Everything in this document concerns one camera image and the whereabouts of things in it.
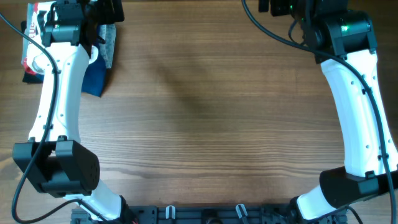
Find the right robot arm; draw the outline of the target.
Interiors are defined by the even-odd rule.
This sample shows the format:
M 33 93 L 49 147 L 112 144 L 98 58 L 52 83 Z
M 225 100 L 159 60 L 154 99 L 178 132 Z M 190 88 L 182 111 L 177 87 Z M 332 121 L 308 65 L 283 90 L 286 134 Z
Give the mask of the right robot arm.
M 347 1 L 260 1 L 259 12 L 292 16 L 301 42 L 283 43 L 311 52 L 335 101 L 343 134 L 342 167 L 320 174 L 319 184 L 292 200 L 290 219 L 310 223 L 350 205 L 388 194 L 397 222 L 397 149 L 392 141 L 377 77 L 377 42 L 366 12 Z

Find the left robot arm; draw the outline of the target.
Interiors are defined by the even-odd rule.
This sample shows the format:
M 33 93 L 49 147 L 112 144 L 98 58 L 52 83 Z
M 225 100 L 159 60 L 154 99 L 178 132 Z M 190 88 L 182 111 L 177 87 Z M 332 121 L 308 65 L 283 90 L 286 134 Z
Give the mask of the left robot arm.
M 23 182 L 78 204 L 100 223 L 136 222 L 125 199 L 101 181 L 99 160 L 81 145 L 78 129 L 83 78 L 100 54 L 96 43 L 103 43 L 98 27 L 123 20 L 118 0 L 52 1 L 36 13 L 27 59 L 44 82 L 28 141 L 12 152 Z

